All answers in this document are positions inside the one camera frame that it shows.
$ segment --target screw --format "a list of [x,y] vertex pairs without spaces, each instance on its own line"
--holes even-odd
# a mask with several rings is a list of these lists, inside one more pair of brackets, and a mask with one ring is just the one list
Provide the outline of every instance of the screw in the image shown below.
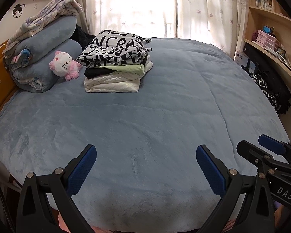
[[259,177],[260,177],[261,179],[264,179],[264,178],[265,178],[265,174],[262,173],[262,172],[260,172],[260,173],[259,173]]
[[61,174],[64,170],[61,167],[55,169],[55,174]]
[[32,178],[33,177],[33,172],[27,173],[27,178]]
[[236,175],[236,174],[238,174],[238,172],[236,169],[232,168],[232,169],[230,169],[230,174]]

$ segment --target wooden shelf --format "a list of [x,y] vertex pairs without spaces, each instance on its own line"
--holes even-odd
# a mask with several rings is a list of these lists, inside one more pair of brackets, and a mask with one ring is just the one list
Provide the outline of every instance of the wooden shelf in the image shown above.
[[244,41],[250,45],[252,45],[253,47],[257,48],[258,50],[260,50],[262,53],[266,54],[269,58],[271,58],[273,61],[275,61],[278,65],[281,66],[281,68],[283,68],[290,76],[291,76],[291,70],[286,67],[285,64],[283,64],[279,59],[277,59],[274,55],[272,55],[271,53],[269,53],[268,51],[266,51],[264,48],[262,48],[261,46],[253,43],[250,40],[244,39]]
[[252,45],[253,47],[257,48],[259,51],[261,51],[262,53],[264,53],[267,57],[269,57],[273,62],[272,62],[272,66],[273,68],[278,72],[278,74],[280,75],[280,77],[283,79],[283,81],[285,82],[285,84],[290,88],[291,90],[291,70],[289,68],[286,67],[286,65],[284,65],[279,59],[277,59],[274,55],[270,54],[269,52],[267,52],[266,50],[264,50],[264,48],[262,48],[261,46],[253,43],[250,40],[247,40],[244,38],[244,42]]
[[291,19],[290,18],[287,18],[287,17],[280,15],[278,13],[275,13],[275,12],[272,12],[269,10],[260,9],[260,8],[254,7],[254,6],[249,6],[249,8],[252,11],[257,12],[259,15],[267,17],[267,18],[291,29]]

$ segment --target bed sheet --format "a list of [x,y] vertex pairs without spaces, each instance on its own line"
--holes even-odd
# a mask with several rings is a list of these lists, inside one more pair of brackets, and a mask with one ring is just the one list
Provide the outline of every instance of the bed sheet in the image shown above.
[[[138,93],[86,93],[84,70],[41,94],[20,91],[0,113],[0,161],[23,183],[28,172],[49,174],[93,144],[96,163],[73,196],[91,225],[188,231],[220,199],[196,162],[199,145],[256,175],[237,143],[258,146],[261,134],[289,139],[263,92],[220,49],[185,39],[153,38],[149,46],[154,65]],[[50,204],[56,208],[52,197]]]

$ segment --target pink storage box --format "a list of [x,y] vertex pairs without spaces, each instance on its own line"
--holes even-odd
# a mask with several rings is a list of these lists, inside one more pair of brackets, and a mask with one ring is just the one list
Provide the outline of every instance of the pink storage box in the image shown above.
[[255,43],[258,44],[259,46],[261,46],[262,48],[264,48],[264,45],[262,43],[260,43],[259,41],[256,41]]
[[260,42],[261,44],[264,45],[264,43],[266,42],[265,39],[261,38],[261,37],[257,37],[257,42]]
[[271,44],[269,44],[269,43],[267,43],[267,42],[264,43],[264,47],[265,47],[265,46],[267,46],[267,47],[273,49],[274,51],[277,51],[277,50],[278,50],[278,46],[273,46],[273,45],[271,45]]
[[263,31],[260,31],[260,30],[258,30],[258,34],[260,34],[260,35],[262,35],[262,36],[266,37],[266,33],[265,33],[265,32],[263,32]]
[[273,37],[270,34],[267,34],[267,33],[263,32],[263,31],[260,31],[260,30],[258,30],[258,37],[257,37],[257,39],[258,38],[259,38],[259,41],[261,43],[263,43],[263,44],[264,44],[264,42],[267,42],[270,45],[272,45],[273,47],[277,47],[277,48],[280,45],[279,41],[275,37]]

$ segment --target stuffed animal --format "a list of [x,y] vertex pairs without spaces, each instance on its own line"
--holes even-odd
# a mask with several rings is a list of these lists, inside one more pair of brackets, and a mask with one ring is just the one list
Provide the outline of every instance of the stuffed animal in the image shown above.
[[54,59],[50,62],[50,69],[57,76],[64,76],[66,81],[79,77],[82,65],[71,58],[66,52],[56,51]]

